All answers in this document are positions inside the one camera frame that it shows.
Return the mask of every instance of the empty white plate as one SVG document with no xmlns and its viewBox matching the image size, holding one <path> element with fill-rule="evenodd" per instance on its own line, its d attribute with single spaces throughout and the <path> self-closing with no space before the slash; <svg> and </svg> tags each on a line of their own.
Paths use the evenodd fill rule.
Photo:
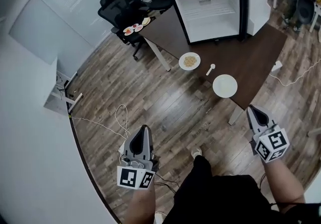
<svg viewBox="0 0 321 224">
<path fill-rule="evenodd" d="M 189 56 L 192 56 L 192 57 L 195 57 L 196 58 L 196 62 L 193 64 L 193 66 L 186 66 L 184 64 L 184 61 L 186 59 L 186 57 L 189 57 Z M 193 69 L 196 69 L 201 63 L 201 58 L 200 56 L 197 54 L 197 53 L 185 53 L 183 54 L 181 57 L 180 57 L 180 60 L 179 60 L 179 65 L 180 67 L 183 69 L 183 70 L 193 70 Z"/>
<path fill-rule="evenodd" d="M 214 79 L 214 93 L 222 98 L 229 98 L 237 91 L 237 82 L 234 77 L 223 74 Z"/>
</svg>

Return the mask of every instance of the white spoon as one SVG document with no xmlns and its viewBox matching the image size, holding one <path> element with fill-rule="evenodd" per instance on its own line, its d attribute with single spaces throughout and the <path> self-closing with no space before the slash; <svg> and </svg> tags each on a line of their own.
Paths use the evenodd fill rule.
<svg viewBox="0 0 321 224">
<path fill-rule="evenodd" d="M 211 68 L 209 69 L 209 71 L 206 73 L 206 75 L 210 75 L 210 72 L 212 69 L 215 69 L 215 64 L 211 64 Z"/>
</svg>

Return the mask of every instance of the refrigerator door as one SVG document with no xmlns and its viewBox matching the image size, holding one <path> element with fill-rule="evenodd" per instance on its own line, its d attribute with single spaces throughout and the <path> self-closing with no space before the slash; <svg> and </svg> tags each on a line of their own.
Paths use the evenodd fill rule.
<svg viewBox="0 0 321 224">
<path fill-rule="evenodd" d="M 267 0 L 241 0 L 240 34 L 254 36 L 269 20 L 271 7 Z"/>
</svg>

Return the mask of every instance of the wooden floor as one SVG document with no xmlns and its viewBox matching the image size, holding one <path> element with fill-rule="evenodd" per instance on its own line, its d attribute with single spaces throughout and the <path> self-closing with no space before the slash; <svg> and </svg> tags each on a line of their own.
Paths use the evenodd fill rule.
<svg viewBox="0 0 321 224">
<path fill-rule="evenodd" d="M 287 0 L 278 1 L 281 4 L 272 11 L 269 23 L 281 30 L 281 13 Z M 284 31 L 288 39 L 279 57 L 283 67 L 278 73 L 284 83 L 295 80 L 321 58 L 317 31 L 309 33 L 308 28 L 304 27 L 299 35 L 292 29 Z M 213 175 L 226 171 L 250 174 L 259 182 L 264 172 L 259 157 L 252 154 L 246 114 L 235 125 L 228 125 L 235 104 L 229 99 L 212 99 L 211 84 L 180 69 L 178 60 L 164 51 L 172 66 L 170 72 L 165 71 L 148 45 L 139 51 L 138 62 L 131 56 L 133 51 L 114 35 L 106 39 L 69 88 L 69 92 L 84 94 L 73 116 L 100 122 L 124 134 L 114 118 L 115 110 L 123 103 L 128 108 L 130 132 L 142 124 L 151 128 L 155 153 L 160 156 L 159 175 L 163 178 L 181 183 L 192 168 L 190 149 L 198 146 L 211 163 Z M 321 126 L 320 89 L 321 64 L 289 87 L 269 76 L 252 102 L 271 110 L 286 129 L 291 145 L 283 160 L 305 188 L 321 167 L 321 139 L 306 137 L 308 130 Z M 119 111 L 119 118 L 124 124 L 124 110 Z M 124 139 L 84 120 L 74 123 L 98 186 L 123 220 L 132 195 L 132 190 L 116 185 L 117 150 Z M 266 180 L 262 192 L 272 201 Z M 156 187 L 156 198 L 157 210 L 168 213 L 173 206 L 172 192 Z"/>
</svg>

